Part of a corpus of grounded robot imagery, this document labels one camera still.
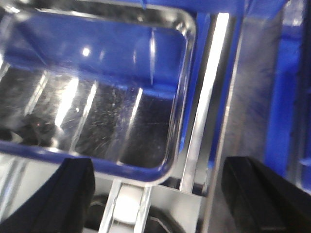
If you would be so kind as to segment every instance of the stainless steel tray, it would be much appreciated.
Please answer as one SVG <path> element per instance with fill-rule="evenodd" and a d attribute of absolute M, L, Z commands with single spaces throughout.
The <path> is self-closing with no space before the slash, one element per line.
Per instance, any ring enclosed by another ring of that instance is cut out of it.
<path fill-rule="evenodd" d="M 192 17 L 128 3 L 0 4 L 0 150 L 90 156 L 100 172 L 161 181 L 179 150 Z"/>

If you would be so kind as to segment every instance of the metal rod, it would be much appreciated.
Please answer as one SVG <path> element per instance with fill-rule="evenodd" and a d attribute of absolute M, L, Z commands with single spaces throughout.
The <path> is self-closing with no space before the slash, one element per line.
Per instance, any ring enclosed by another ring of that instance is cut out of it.
<path fill-rule="evenodd" d="M 214 36 L 210 47 L 207 60 L 207 67 L 204 75 L 203 85 L 194 119 L 194 125 L 191 133 L 190 143 L 188 147 L 184 172 L 181 179 L 180 191 L 192 192 L 195 170 L 199 158 L 200 148 L 204 126 L 207 119 L 210 98 L 214 87 L 218 65 L 223 50 L 225 35 L 229 22 L 229 14 L 219 13 L 217 16 Z"/>

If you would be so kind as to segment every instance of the metal bracket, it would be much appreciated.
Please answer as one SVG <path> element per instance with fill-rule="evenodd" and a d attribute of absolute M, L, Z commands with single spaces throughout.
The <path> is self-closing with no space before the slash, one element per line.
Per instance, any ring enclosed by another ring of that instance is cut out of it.
<path fill-rule="evenodd" d="M 151 187 L 138 187 L 114 180 L 99 233 L 143 233 Z"/>

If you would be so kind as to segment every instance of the blue panel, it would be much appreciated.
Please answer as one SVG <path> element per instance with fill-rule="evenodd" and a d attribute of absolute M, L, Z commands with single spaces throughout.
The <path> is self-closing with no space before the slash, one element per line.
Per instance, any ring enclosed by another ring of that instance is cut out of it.
<path fill-rule="evenodd" d="M 290 149 L 296 74 L 300 58 L 299 47 L 299 40 L 283 37 L 280 42 L 279 62 L 276 68 L 265 164 L 281 176 L 286 175 Z"/>
<path fill-rule="evenodd" d="M 155 4 L 182 8 L 192 12 L 230 13 L 234 16 L 273 18 L 287 0 L 126 0 L 127 2 Z"/>
<path fill-rule="evenodd" d="M 192 12 L 244 14 L 244 0 L 125 0 L 127 2 L 155 4 L 182 8 Z"/>
<path fill-rule="evenodd" d="M 246 15 L 258 18 L 273 18 L 287 0 L 251 0 Z"/>
<path fill-rule="evenodd" d="M 266 140 L 265 163 L 283 177 L 286 176 L 292 142 L 294 101 L 297 96 L 301 59 L 303 8 L 303 0 L 293 1 L 285 8 Z"/>

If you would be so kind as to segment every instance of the scratched metal surface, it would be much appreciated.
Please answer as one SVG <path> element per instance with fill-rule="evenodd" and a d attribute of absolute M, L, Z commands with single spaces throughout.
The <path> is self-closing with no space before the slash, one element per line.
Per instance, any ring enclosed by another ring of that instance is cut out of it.
<path fill-rule="evenodd" d="M 8 65 L 1 76 L 0 127 L 20 144 L 143 167 L 163 161 L 172 99 Z"/>

